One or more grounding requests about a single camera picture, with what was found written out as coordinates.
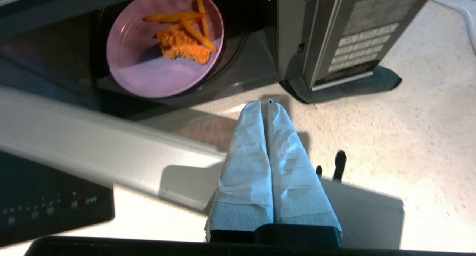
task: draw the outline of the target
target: fried chicken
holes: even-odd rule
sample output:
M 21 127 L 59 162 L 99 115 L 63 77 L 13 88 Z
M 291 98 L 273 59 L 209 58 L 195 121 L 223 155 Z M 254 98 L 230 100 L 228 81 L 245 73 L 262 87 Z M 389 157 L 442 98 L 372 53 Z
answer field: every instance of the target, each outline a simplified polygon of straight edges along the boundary
M 201 46 L 182 30 L 176 30 L 162 36 L 160 47 L 162 48 L 162 54 L 172 60 L 177 57 L 184 57 L 205 64 L 210 59 L 210 50 Z

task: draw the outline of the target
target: plate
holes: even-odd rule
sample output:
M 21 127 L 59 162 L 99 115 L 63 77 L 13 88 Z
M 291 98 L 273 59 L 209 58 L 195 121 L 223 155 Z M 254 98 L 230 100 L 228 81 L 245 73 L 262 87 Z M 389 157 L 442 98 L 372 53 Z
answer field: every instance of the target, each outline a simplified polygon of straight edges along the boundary
M 193 60 L 162 56 L 153 36 L 171 24 L 144 22 L 151 14 L 197 12 L 197 0 L 134 0 L 116 18 L 107 38 L 106 56 L 114 79 L 128 92 L 160 98 L 188 90 L 207 75 L 219 57 L 224 40 L 221 14 L 211 0 L 203 0 L 211 42 L 217 51 L 201 65 Z M 201 31 L 201 23 L 194 25 Z

